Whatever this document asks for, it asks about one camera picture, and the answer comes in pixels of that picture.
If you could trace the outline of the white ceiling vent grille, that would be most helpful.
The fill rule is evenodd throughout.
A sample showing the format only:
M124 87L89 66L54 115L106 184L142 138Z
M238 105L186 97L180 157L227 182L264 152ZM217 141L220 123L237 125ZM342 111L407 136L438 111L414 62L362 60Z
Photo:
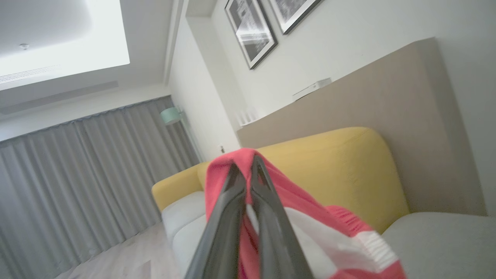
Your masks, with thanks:
M50 65L47 67L41 67L37 69L30 69L27 71L20 71L14 74L8 74L0 76L0 84L10 83L14 81L21 81L25 78L32 78L36 76L41 76L46 73L50 73L51 71L56 71L60 65Z

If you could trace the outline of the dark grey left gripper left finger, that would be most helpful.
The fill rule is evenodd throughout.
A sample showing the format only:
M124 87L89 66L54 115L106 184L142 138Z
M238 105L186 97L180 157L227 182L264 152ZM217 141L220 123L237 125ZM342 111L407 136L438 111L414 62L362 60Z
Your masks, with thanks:
M230 165L185 279L238 279L240 230L246 210L246 180Z

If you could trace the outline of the floor lamp with mint shade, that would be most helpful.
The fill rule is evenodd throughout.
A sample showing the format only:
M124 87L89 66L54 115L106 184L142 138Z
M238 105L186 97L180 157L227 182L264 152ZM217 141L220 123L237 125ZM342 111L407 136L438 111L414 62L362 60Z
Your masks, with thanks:
M191 125L187 120L186 113L184 113L184 111L181 110L181 108L171 107L163 110L160 113L160 116L163 122L165 123L165 125L167 126L175 124L176 122L181 122L181 124L184 126L186 135L188 136L188 139L191 142L195 155L197 156L200 163L204 162L204 158L200 152L200 149L198 148L197 141L193 134Z

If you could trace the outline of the red and white jersey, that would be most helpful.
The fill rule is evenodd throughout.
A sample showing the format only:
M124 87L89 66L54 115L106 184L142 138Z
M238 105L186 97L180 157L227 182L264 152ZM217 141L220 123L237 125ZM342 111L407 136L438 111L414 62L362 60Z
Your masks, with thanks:
M249 193L251 166L260 155L289 218L315 279L407 279L398 256L369 223L338 205L325 207L307 191L292 182L258 151L242 148L210 162L206 169L206 217L210 220L231 165L241 171L247 182L247 197L241 204L254 209L254 195ZM238 275L241 279L261 279L259 274L260 235L254 213L243 217Z

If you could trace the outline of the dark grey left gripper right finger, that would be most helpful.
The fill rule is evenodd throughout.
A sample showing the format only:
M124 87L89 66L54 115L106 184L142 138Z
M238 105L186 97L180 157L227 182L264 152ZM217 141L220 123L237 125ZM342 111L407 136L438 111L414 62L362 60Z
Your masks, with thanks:
M260 279L315 279L260 156L251 166L250 196L259 223Z

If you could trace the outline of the flat white box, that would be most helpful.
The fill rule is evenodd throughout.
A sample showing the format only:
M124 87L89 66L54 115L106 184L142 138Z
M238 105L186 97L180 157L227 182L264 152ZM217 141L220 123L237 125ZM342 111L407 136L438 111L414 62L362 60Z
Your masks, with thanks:
M322 87L328 86L331 82L332 82L331 78L325 78L325 79L322 79L320 81L317 81L314 84L304 88L303 90L293 94L292 100L293 100L293 102L296 102L297 100L305 97L306 95L311 94L312 92L315 92L315 91L321 89Z

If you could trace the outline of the grey pleated curtain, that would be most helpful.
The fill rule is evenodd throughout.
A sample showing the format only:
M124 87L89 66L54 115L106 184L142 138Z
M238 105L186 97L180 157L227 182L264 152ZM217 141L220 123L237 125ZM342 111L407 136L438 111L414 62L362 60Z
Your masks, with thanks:
M0 279L54 279L161 219L151 188L199 163L171 97L0 142Z

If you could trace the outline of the yellow sofa backrest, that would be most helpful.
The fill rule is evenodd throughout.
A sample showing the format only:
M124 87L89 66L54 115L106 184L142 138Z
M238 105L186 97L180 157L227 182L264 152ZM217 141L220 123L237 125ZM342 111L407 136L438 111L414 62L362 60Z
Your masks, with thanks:
M373 129L337 129L258 152L318 203L346 208L378 233L410 212L391 152Z

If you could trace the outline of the small white ribbed object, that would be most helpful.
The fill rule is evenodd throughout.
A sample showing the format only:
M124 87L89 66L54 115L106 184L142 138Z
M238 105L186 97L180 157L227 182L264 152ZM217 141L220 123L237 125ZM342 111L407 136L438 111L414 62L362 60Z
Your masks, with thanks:
M236 120L240 127L246 126L259 119L258 112L253 108L246 108L235 113Z

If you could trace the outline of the large black framed picture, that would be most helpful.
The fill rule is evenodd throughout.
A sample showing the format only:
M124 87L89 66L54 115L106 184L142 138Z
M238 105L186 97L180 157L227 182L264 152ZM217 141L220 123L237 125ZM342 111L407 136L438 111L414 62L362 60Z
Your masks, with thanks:
M250 70L278 45L262 0L228 0L224 11Z

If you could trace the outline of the large grey sofa seat cushion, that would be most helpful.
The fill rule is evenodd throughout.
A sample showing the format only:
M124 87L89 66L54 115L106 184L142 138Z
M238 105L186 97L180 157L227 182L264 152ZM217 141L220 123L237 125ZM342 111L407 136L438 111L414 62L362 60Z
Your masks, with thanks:
M401 217L382 237L407 279L496 279L496 218L420 212Z

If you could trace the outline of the beige wall panel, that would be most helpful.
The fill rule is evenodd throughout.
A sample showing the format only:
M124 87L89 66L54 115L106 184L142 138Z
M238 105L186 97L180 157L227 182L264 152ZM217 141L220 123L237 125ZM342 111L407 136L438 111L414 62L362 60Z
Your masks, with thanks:
M368 127L386 140L411 210L488 214L436 38L403 46L237 136L244 148L262 148L345 127Z

